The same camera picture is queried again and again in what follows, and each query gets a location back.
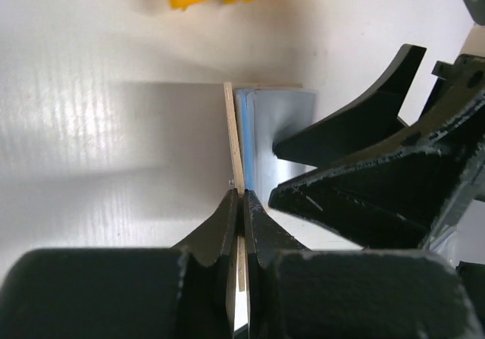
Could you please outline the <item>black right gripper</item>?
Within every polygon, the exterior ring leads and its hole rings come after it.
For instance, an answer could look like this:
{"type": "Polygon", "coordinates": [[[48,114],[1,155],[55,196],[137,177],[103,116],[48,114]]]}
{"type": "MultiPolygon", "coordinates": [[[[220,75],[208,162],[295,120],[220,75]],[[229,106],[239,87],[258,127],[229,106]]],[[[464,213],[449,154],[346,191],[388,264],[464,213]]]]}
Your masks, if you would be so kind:
{"type": "MultiPolygon", "coordinates": [[[[279,159],[325,167],[386,139],[398,128],[398,113],[427,49],[404,44],[386,70],[358,98],[333,114],[273,144],[279,159]]],[[[484,58],[460,55],[438,62],[438,76],[416,125],[484,126],[484,58]]]]}

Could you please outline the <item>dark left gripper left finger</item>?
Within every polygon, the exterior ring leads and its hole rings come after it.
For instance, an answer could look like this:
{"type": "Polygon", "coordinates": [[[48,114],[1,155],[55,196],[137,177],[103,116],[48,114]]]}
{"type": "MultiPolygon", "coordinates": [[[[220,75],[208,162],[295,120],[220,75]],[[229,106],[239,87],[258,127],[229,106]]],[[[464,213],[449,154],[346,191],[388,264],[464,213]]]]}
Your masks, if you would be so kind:
{"type": "Polygon", "coordinates": [[[238,194],[171,248],[23,254],[1,287],[3,338],[232,338],[238,194]]]}

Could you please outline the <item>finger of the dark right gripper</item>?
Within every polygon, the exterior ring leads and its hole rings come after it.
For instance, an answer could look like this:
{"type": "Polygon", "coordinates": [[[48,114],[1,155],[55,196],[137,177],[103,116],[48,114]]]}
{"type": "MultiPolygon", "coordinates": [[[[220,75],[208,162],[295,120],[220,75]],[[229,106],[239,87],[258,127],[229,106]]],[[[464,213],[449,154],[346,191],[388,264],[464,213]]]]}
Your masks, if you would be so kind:
{"type": "Polygon", "coordinates": [[[271,208],[371,249],[425,247],[484,184],[484,126],[418,127],[274,188],[271,208]]]}

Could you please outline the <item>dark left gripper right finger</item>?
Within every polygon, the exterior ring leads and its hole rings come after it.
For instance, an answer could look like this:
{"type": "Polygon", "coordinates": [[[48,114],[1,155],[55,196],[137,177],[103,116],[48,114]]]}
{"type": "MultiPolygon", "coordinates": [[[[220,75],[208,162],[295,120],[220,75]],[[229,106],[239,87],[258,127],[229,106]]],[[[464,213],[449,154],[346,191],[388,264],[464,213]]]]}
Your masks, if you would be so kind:
{"type": "Polygon", "coordinates": [[[314,251],[243,196],[251,338],[475,338],[462,280],[422,250],[314,251]]]}

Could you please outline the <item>beige card holder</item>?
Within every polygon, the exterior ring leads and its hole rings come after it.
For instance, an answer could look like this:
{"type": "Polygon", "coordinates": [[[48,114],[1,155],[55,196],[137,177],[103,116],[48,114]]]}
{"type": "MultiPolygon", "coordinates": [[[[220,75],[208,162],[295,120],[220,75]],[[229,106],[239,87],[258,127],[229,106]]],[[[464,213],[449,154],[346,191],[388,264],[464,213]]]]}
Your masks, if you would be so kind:
{"type": "Polygon", "coordinates": [[[234,182],[241,196],[239,231],[244,247],[250,338],[288,338],[277,270],[285,253],[308,248],[266,211],[271,191],[305,171],[281,162],[273,144],[308,127],[317,92],[291,86],[225,83],[234,182]]]}

